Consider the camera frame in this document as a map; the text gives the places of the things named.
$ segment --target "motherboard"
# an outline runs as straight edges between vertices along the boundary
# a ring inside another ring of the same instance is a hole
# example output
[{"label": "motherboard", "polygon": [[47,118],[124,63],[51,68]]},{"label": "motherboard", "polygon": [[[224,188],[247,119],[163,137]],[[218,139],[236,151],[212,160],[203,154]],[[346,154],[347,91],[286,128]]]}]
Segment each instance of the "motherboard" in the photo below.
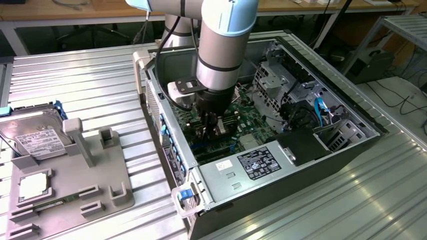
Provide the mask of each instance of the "motherboard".
[{"label": "motherboard", "polygon": [[174,107],[180,129],[200,165],[258,147],[275,135],[266,123],[266,116],[260,115],[254,106],[251,97],[254,97],[252,90],[238,85],[232,103],[224,113],[224,122],[235,122],[235,132],[207,143],[200,141],[195,133],[196,126],[202,125],[196,108],[192,111],[183,111]]}]

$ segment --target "robotic arm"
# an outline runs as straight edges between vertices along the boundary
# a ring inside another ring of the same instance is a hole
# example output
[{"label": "robotic arm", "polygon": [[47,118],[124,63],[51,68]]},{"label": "robotic arm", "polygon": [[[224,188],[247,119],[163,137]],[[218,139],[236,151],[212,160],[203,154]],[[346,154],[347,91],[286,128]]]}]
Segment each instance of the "robotic arm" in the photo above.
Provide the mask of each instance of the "robotic arm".
[{"label": "robotic arm", "polygon": [[[202,19],[196,82],[203,90],[194,94],[198,113],[208,132],[222,124],[222,117],[232,101],[239,68],[256,21],[259,0],[126,0],[126,2],[148,12],[164,12],[168,15],[186,17],[174,30],[178,35],[186,32],[186,28],[188,29],[187,18]],[[171,25],[172,19],[176,17],[167,17],[166,27]]]}]

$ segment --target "motherboard chip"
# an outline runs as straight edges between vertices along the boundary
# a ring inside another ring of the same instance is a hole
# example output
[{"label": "motherboard chip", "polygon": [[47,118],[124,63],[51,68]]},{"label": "motherboard chip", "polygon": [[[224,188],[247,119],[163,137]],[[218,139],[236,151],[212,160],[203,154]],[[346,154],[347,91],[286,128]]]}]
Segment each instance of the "motherboard chip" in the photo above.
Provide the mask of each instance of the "motherboard chip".
[{"label": "motherboard chip", "polygon": [[252,133],[242,136],[239,138],[239,142],[243,145],[246,150],[250,150],[250,149],[252,149],[252,148],[255,148],[255,147],[258,147],[260,145],[259,141],[255,139]]}]

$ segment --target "white sticker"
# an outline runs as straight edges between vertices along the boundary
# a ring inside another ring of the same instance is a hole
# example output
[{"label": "white sticker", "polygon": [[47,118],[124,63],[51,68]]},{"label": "white sticker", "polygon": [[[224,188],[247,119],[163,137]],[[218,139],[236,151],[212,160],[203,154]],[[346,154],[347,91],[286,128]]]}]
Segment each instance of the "white sticker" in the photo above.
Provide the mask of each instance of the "white sticker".
[{"label": "white sticker", "polygon": [[51,154],[65,149],[53,129],[16,136],[16,140],[33,157]]},{"label": "white sticker", "polygon": [[230,160],[226,160],[226,161],[222,161],[219,163],[216,163],[216,168],[218,168],[218,171],[222,171],[227,168],[231,168],[234,165],[232,165],[232,161]]}]

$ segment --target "metal rack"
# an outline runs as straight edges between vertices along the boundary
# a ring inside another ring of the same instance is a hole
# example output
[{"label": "metal rack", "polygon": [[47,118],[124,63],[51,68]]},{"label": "metal rack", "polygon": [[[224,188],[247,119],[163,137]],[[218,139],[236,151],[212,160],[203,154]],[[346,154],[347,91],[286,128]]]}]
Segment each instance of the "metal rack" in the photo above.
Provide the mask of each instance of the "metal rack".
[{"label": "metal rack", "polygon": [[[419,48],[427,51],[427,17],[418,15],[406,15],[406,16],[382,16],[374,27],[367,33],[359,47],[355,50],[354,55],[346,61],[346,64],[342,68],[342,73],[346,75],[354,66],[358,57],[360,56],[362,51],[367,48],[372,38],[376,36],[382,27],[386,27],[394,33],[399,34],[410,42],[412,42]],[[383,41],[378,44],[383,46],[388,38],[386,37]]]}]

